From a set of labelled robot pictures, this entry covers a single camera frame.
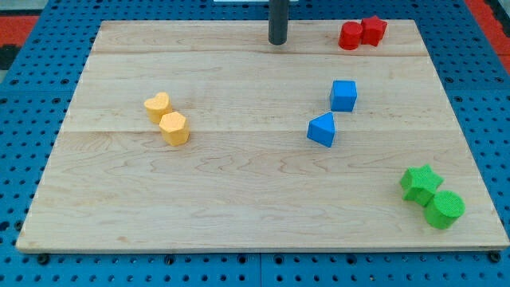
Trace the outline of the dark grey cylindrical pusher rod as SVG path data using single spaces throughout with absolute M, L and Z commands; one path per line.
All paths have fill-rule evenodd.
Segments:
M 283 45 L 288 36 L 289 0 L 269 0 L 269 43 Z

